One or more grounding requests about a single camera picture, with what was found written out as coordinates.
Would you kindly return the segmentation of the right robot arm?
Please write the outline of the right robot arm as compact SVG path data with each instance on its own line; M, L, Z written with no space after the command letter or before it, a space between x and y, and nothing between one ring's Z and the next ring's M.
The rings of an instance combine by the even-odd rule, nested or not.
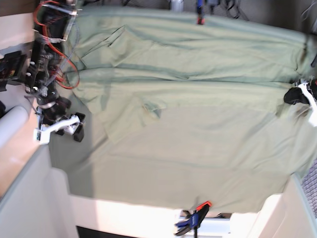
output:
M52 133L67 133L76 142L84 138L86 116L69 114L71 101L57 91L57 86L75 89L80 82L72 62L79 43L77 15L75 0L41 0L33 13L35 41L24 84L26 98L37 103L33 108L38 123L34 139L40 144L48 144Z

